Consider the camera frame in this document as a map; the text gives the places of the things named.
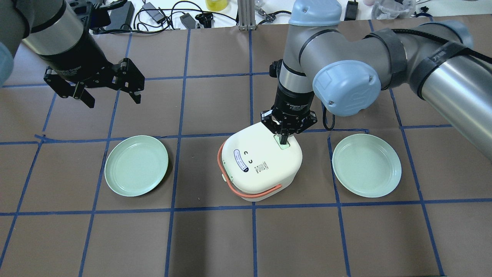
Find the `round plate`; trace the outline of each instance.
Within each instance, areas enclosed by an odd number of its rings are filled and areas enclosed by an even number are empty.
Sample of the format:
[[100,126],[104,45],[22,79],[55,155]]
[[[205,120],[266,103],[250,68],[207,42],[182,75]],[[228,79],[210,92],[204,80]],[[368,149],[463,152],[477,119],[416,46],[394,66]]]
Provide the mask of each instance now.
[[344,138],[333,151],[333,171],[349,191],[364,197],[381,197],[400,182],[401,163],[384,140],[367,134]]
[[123,196],[154,189],[167,171],[167,150],[156,138],[135,136],[120,142],[108,156],[104,177],[109,188]]

